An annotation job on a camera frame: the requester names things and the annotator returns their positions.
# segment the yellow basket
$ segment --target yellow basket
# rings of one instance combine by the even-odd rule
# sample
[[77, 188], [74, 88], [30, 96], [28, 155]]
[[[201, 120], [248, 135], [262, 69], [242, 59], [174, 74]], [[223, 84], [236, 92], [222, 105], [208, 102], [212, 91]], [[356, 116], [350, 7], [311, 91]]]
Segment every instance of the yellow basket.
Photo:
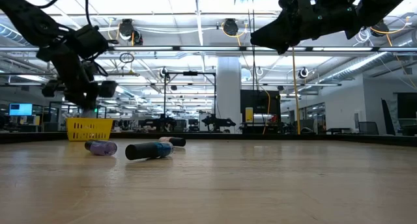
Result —
[[113, 119], [68, 118], [69, 141], [109, 140]]

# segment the purple bottle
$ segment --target purple bottle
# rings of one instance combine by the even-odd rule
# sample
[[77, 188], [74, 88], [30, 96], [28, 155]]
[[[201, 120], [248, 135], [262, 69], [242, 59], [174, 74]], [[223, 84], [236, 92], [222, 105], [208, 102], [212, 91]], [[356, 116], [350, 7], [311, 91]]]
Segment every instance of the purple bottle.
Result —
[[117, 144], [111, 141], [91, 140], [85, 142], [85, 149], [97, 156], [112, 156], [117, 151]]

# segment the cylindrical object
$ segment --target cylindrical object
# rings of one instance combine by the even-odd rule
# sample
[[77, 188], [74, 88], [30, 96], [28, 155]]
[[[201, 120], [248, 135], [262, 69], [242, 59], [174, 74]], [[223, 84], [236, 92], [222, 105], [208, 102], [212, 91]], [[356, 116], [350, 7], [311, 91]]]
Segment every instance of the cylindrical object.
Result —
[[183, 147], [186, 144], [185, 139], [178, 137], [161, 137], [159, 138], [159, 142], [170, 142], [176, 147]]
[[174, 146], [171, 143], [139, 143], [126, 147], [126, 157], [129, 160], [143, 158], [163, 158], [174, 152]]
[[117, 151], [117, 144], [111, 141], [90, 140], [85, 142], [85, 149], [94, 155], [112, 156]]

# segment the workstation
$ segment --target workstation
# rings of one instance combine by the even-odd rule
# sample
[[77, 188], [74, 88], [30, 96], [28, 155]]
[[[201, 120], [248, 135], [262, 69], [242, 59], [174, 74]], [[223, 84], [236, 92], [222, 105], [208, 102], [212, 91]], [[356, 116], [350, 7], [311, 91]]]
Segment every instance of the workstation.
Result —
[[2, 223], [415, 222], [417, 0], [0, 9]]

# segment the ceiling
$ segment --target ceiling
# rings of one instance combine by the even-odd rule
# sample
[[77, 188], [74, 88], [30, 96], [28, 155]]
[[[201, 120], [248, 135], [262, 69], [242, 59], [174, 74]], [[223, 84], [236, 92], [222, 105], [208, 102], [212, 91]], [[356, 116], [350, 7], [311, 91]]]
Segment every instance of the ceiling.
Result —
[[[46, 0], [27, 0], [34, 5], [44, 5]], [[44, 9], [58, 23], [76, 29], [87, 23], [85, 17], [85, 0], [59, 0], [52, 7]], [[223, 31], [217, 28], [226, 18], [234, 18], [240, 27], [240, 43], [242, 46], [250, 46], [250, 31], [245, 29], [245, 23], [248, 23], [248, 9], [255, 11], [255, 28], [258, 29], [274, 21], [281, 8], [278, 6], [278, 0], [252, 0], [247, 3], [246, 0], [89, 0], [89, 12], [93, 25], [99, 26], [102, 34], [107, 38], [117, 36], [118, 24], [122, 19], [133, 19], [136, 29], [141, 33], [144, 46], [238, 46], [236, 38], [225, 36]], [[411, 32], [417, 23], [417, 16], [411, 16], [408, 21], [403, 19], [407, 13], [416, 13], [417, 0], [404, 0], [395, 10], [393, 10], [385, 19], [385, 23], [392, 31], [401, 31], [392, 35], [395, 41], [397, 38]], [[199, 20], [201, 20], [201, 30], [199, 30]], [[13, 24], [8, 18], [0, 12], [0, 24], [14, 29]], [[366, 42], [359, 42], [360, 37], [356, 36], [350, 40], [346, 39], [344, 33], [334, 33], [332, 35], [322, 36], [317, 40], [305, 40], [299, 46], [342, 46], [342, 47], [361, 47], [361, 46], [387, 46], [385, 37], [376, 38], [371, 36]], [[129, 44], [119, 39], [120, 46], [129, 46]], [[7, 38], [0, 36], [0, 46], [22, 46]], [[8, 52], [7, 54], [25, 60], [25, 62], [46, 69], [48, 64], [36, 59], [35, 52]], [[157, 83], [160, 82], [159, 71], [166, 67], [171, 72], [183, 72], [186, 70], [197, 70], [200, 72], [215, 72], [217, 69], [217, 60], [220, 56], [235, 56], [239, 58], [242, 68], [251, 69], [253, 64], [252, 53], [222, 53], [222, 52], [179, 52], [179, 51], [159, 51], [159, 52], [132, 52], [136, 57], [131, 64], [120, 64], [119, 55], [121, 53], [107, 53], [99, 57], [97, 63], [112, 74], [124, 74], [132, 70], [136, 76], [111, 76], [108, 79], [114, 79], [119, 83]], [[340, 66], [356, 57], [369, 55], [366, 53], [296, 53], [295, 63], [297, 70], [306, 67], [314, 77], [323, 76], [331, 72], [337, 66]], [[293, 58], [291, 54], [278, 56], [274, 52], [255, 54], [255, 62], [263, 71], [259, 76], [262, 83], [292, 83]], [[20, 72], [39, 72], [36, 68], [30, 70], [27, 67], [18, 64], [17, 71]], [[375, 67], [373, 75], [382, 72], [384, 66]], [[385, 78], [396, 78], [394, 74], [385, 75]], [[21, 77], [13, 77], [15, 81], [31, 81]], [[178, 86], [177, 93], [210, 93], [213, 92], [213, 86], [206, 77], [176, 77], [174, 82], [181, 83], [206, 83], [200, 87], [181, 87]], [[160, 98], [158, 89], [161, 87], [143, 87], [143, 86], [125, 86], [125, 91], [131, 92], [136, 96], [149, 96]], [[211, 101], [203, 100], [204, 105], [212, 107]], [[144, 109], [150, 109], [150, 106], [144, 106]]]

